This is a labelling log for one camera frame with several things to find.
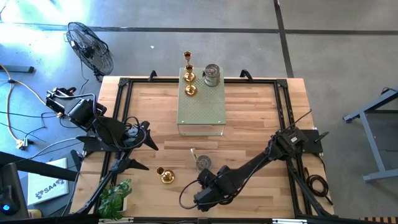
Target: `black floor stripe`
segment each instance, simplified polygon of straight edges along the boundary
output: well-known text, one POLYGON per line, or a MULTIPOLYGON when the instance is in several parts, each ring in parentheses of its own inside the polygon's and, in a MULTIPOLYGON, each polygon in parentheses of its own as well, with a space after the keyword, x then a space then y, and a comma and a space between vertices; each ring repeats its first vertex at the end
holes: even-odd
MULTIPOLYGON (((12 23, 15 26, 42 31, 66 31, 66 25, 12 23)), ((241 34, 277 34, 278 29, 250 28, 183 28, 183 27, 99 27, 89 26, 95 32, 193 32, 193 33, 241 33, 241 34)))
POLYGON ((289 48, 287 47, 284 20, 282 18, 282 13, 280 11, 280 5, 278 0, 274 0, 274 6, 276 19, 278 22, 280 44, 282 45, 282 53, 284 56, 287 78, 294 78, 292 62, 290 61, 289 48))
MULTIPOLYGON (((66 25, 1 22, 42 31, 66 31, 66 25)), ((278 34, 278 29, 252 28, 184 28, 184 27, 101 27, 90 26, 96 32, 215 32, 215 33, 243 33, 243 34, 278 34)), ((398 30, 312 30, 312 29, 284 29, 285 34, 304 35, 398 35, 398 30)))
POLYGON ((398 35, 398 30, 302 30, 286 29, 286 34, 308 35, 398 35))

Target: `fan grille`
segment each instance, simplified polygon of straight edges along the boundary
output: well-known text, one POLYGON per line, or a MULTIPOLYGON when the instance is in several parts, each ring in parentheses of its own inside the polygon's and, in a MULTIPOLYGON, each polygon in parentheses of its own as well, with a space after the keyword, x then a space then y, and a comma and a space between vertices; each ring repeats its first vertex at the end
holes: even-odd
POLYGON ((80 22, 68 24, 67 39, 81 61, 100 75, 113 70, 111 53, 106 44, 86 25, 80 22))

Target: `white cable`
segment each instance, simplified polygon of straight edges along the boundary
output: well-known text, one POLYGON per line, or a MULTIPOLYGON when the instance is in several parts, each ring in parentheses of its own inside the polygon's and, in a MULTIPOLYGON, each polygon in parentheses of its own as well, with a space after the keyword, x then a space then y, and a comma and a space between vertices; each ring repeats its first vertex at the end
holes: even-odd
POLYGON ((32 157, 30 157, 30 158, 28 158, 28 159, 32 159, 33 157, 39 155, 40 153, 42 153, 44 150, 50 148, 51 146, 54 146, 54 145, 57 145, 57 144, 60 144, 60 143, 66 142, 66 141, 75 140, 75 139, 76 139, 76 138, 64 139, 64 140, 61 140, 61 141, 59 141, 59 142, 53 143, 53 144, 51 144, 51 145, 45 147, 44 149, 40 150, 38 153, 34 154, 32 157))
POLYGON ((25 83, 23 83, 21 81, 15 80, 15 82, 18 82, 19 84, 24 85, 28 90, 30 90, 37 97, 37 99, 40 100, 40 102, 42 102, 42 104, 45 105, 45 102, 41 99, 41 97, 33 89, 31 89, 29 86, 27 86, 25 83))
MULTIPOLYGON (((3 66, 3 65, 0 64, 0 67, 2 67, 2 69, 7 73, 7 76, 8 76, 8 80, 0 80, 0 82, 8 82, 9 80, 12 80, 12 78, 11 78, 11 76, 10 76, 10 73, 9 73, 8 70, 5 68, 5 66, 3 66)), ((45 105, 45 102, 41 99, 41 97, 40 97, 33 89, 31 89, 28 85, 26 85, 25 83, 23 83, 23 82, 21 82, 21 81, 16 81, 16 80, 14 80, 14 81, 17 82, 17 83, 19 83, 19 84, 21 84, 21 85, 23 85, 23 86, 25 86, 28 90, 30 90, 30 91, 40 100, 40 102, 42 102, 42 103, 45 105)), ((11 122, 10 122, 10 117, 9 117, 9 103, 10 103, 10 97, 11 97, 11 92, 12 92, 12 89, 13 89, 13 88, 14 88, 14 84, 13 84, 13 83, 10 83, 10 90, 9 90, 9 92, 8 92, 7 101, 6 101, 7 124, 8 124, 8 131, 10 132, 12 138, 14 138, 15 141, 17 142, 17 147, 19 147, 19 144, 20 144, 20 142, 21 142, 22 140, 18 139, 17 136, 12 132, 12 129, 11 129, 11 122)))

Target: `metal base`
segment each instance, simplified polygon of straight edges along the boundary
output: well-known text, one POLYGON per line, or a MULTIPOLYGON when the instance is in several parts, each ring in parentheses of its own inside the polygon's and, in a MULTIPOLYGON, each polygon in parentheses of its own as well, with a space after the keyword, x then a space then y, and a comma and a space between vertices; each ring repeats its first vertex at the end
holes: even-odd
POLYGON ((376 100, 373 100, 370 104, 362 107, 359 110, 356 110, 354 113, 345 116, 343 119, 346 123, 352 122, 352 120, 356 118, 361 118, 363 128, 365 130, 366 136, 368 138, 369 144, 372 149, 372 153, 374 159, 376 160, 377 168, 379 172, 375 172, 369 175, 364 175, 363 179, 365 182, 370 182, 372 180, 380 180, 389 177, 398 177, 398 169, 386 170, 384 167, 383 161, 380 156, 379 148, 376 144, 375 135, 372 132, 372 129, 369 125, 369 121, 367 119, 368 114, 371 113, 379 113, 379 114, 388 114, 388 113, 397 113, 394 110, 376 110, 379 107, 389 103, 390 101, 398 98, 398 92, 394 90, 388 90, 379 96, 376 100))
POLYGON ((194 86, 194 85, 187 85, 184 88, 184 93, 187 96, 195 96, 198 93, 198 88, 196 86, 194 86))

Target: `gray metal frame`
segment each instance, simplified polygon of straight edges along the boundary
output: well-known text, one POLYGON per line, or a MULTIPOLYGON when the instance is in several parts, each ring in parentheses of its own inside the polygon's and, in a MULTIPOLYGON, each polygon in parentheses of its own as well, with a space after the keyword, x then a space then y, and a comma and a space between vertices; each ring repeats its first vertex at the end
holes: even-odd
MULTIPOLYGON (((369 125, 368 119, 366 118, 368 113, 373 113, 379 107, 389 103, 390 101, 398 98, 398 86, 386 91, 381 96, 379 96, 376 100, 370 102, 370 104, 362 107, 359 110, 356 110, 354 113, 351 113, 345 116, 343 119, 346 123, 352 122, 355 118, 361 118, 363 128, 365 129, 366 136, 368 137, 368 141, 371 145, 372 153, 374 159, 376 160, 377 167, 379 168, 379 172, 375 172, 368 175, 363 175, 363 179, 365 182, 369 182, 371 180, 380 180, 389 177, 398 177, 398 169, 386 170, 384 167, 383 161, 381 159, 379 149, 377 147, 376 141, 374 140, 374 135, 372 133, 371 127, 369 125)), ((378 111, 381 113, 388 113, 388 111, 378 111)))

